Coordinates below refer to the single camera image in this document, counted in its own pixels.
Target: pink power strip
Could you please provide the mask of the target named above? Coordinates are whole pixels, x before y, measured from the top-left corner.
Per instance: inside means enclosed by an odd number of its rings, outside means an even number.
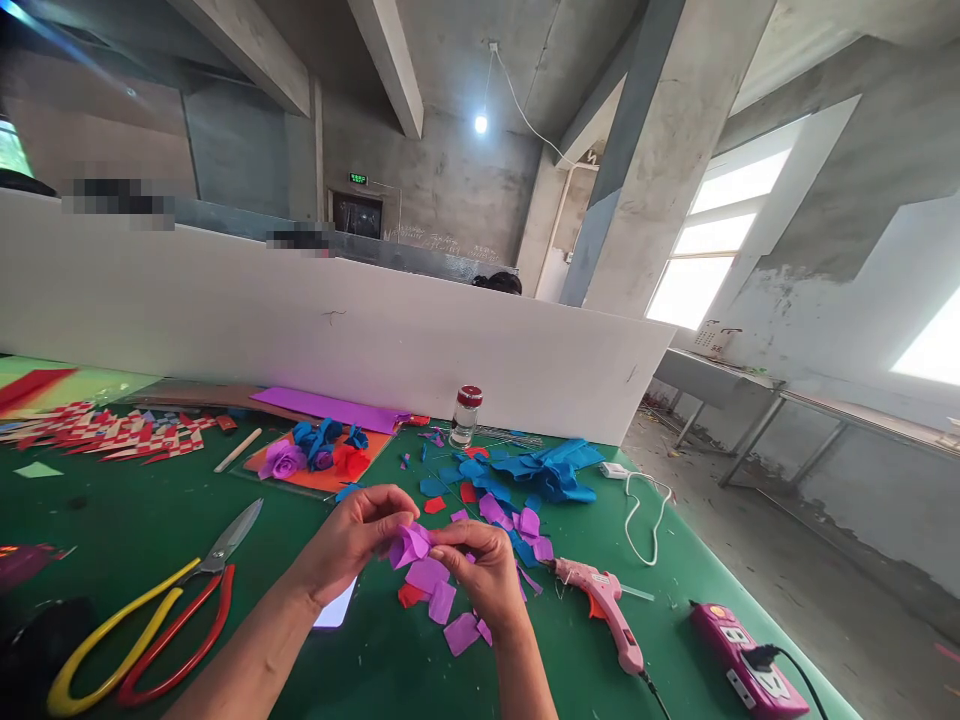
[[[769,672],[760,672],[743,659],[741,653],[757,643],[729,608],[694,604],[690,620],[719,656],[727,680],[751,715],[760,720],[786,720],[810,712],[810,706],[776,665],[771,665]]]

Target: glass jar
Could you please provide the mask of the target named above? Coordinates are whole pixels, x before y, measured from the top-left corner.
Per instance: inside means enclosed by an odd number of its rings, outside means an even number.
[[[476,385],[464,385],[457,393],[457,404],[450,421],[450,445],[460,450],[470,447],[473,432],[477,429],[477,415],[483,393]]]

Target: red scissors handle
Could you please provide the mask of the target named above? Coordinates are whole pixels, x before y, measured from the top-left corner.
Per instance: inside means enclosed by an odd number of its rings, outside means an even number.
[[[217,586],[220,585],[221,576],[219,574],[215,575],[210,579],[210,582],[207,583],[207,587],[203,589],[192,603],[187,606],[186,609],[180,614],[176,620],[173,621],[173,624],[168,627],[164,633],[157,639],[157,641],[147,650],[140,660],[137,661],[137,664],[133,666],[130,672],[123,680],[123,685],[120,686],[120,692],[117,695],[117,702],[126,708],[133,708],[148,703],[151,700],[156,700],[161,695],[170,692],[175,688],[180,682],[190,674],[190,672],[203,660],[204,656],[210,652],[210,648],[213,647],[214,643],[217,642],[217,638],[220,637],[220,632],[223,630],[224,624],[227,622],[227,615],[230,614],[230,601],[233,594],[233,572],[236,568],[235,565],[227,565],[223,572],[223,586],[220,588],[220,606],[217,609],[217,617],[213,621],[213,627],[210,628],[210,632],[207,634],[206,640],[203,641],[203,644],[193,654],[183,667],[181,667],[176,673],[174,673],[168,680],[164,681],[157,687],[152,690],[147,690],[145,692],[137,692],[134,687],[137,684],[137,681],[140,680],[140,677],[143,675],[144,671],[150,666],[156,657],[163,652],[163,649],[169,644],[170,640],[173,639],[173,636],[182,628],[191,616],[200,609],[200,606],[206,602],[207,598],[213,594],[213,591],[217,589]]]

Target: yellow scissors handle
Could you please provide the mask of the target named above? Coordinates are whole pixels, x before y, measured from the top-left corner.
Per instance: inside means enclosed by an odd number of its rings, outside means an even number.
[[[137,640],[130,652],[127,653],[127,657],[120,663],[120,667],[116,669],[113,675],[104,681],[103,685],[86,697],[80,699],[70,697],[70,683],[73,680],[73,675],[76,673],[77,668],[80,667],[80,663],[83,662],[83,659],[93,650],[96,644],[103,640],[107,633],[113,630],[127,615],[148,603],[199,564],[200,558],[195,558],[189,564],[185,565],[183,569],[178,570],[175,574],[153,588],[153,590],[144,593],[122,610],[114,613],[113,617],[94,630],[90,634],[90,637],[84,640],[80,644],[80,647],[74,650],[70,659],[60,668],[60,672],[57,674],[56,679],[53,681],[53,686],[50,688],[50,694],[47,696],[47,711],[53,717],[71,717],[82,713],[84,710],[100,702],[123,680],[123,677],[130,671],[130,668],[134,666],[140,656],[143,655],[147,646],[150,645],[150,641],[153,640],[153,636],[157,634],[157,630],[159,630],[160,625],[163,624],[163,620],[166,618],[167,613],[170,612],[170,608],[173,607],[173,604],[183,594],[182,588],[173,588],[163,599],[160,607],[157,608],[153,617],[150,618],[150,622],[147,623],[147,627],[144,628],[140,639]]]

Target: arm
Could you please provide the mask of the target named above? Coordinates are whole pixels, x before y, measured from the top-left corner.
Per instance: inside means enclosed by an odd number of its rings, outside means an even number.
[[[431,556],[453,573],[493,634],[504,720],[557,720],[510,538],[500,528],[464,520],[435,532],[433,539],[438,545]],[[457,546],[469,548],[476,563]]]
[[[347,589],[398,526],[419,515],[396,485],[347,497],[164,717],[266,718],[320,611]]]

